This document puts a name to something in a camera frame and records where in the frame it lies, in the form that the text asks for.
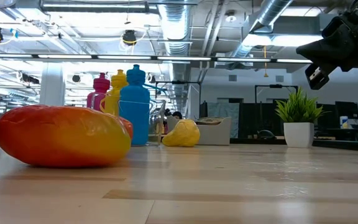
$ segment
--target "person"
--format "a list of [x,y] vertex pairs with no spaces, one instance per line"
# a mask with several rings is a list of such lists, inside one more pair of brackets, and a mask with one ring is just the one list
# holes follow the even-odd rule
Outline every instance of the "person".
[[176,119],[182,119],[182,115],[179,111],[174,112],[172,116]]

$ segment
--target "potted plant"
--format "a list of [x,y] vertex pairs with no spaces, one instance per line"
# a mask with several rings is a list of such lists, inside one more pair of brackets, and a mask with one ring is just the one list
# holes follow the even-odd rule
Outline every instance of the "potted plant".
[[311,147],[314,138],[314,122],[323,115],[323,107],[317,108],[317,98],[308,98],[300,88],[290,93],[288,101],[277,101],[276,112],[284,121],[284,137],[288,147]]

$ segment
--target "yellow water bottle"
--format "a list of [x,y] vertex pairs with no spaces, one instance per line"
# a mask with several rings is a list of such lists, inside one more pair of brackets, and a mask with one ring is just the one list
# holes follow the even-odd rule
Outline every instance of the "yellow water bottle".
[[108,91],[106,97],[100,102],[100,110],[103,113],[109,113],[116,116],[119,115],[119,92],[127,85],[127,77],[124,74],[124,71],[119,69],[117,75],[111,77],[112,90]]

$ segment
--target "blue water bottle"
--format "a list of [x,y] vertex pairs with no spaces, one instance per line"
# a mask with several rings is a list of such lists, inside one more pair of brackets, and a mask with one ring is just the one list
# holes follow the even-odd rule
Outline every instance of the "blue water bottle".
[[149,138],[150,92],[143,87],[146,73],[134,65],[127,71],[128,86],[120,91],[119,115],[134,127],[132,145],[145,145]]

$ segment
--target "yellow object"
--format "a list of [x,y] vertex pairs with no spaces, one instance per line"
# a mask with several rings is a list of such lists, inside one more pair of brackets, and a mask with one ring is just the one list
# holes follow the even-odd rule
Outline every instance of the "yellow object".
[[124,71],[119,69],[117,75],[111,77],[112,90],[108,91],[106,97],[100,101],[100,110],[103,113],[119,116],[119,92],[127,85],[127,77],[124,74]]
[[183,119],[162,139],[162,144],[166,146],[193,147],[199,140],[200,131],[196,123],[190,119]]

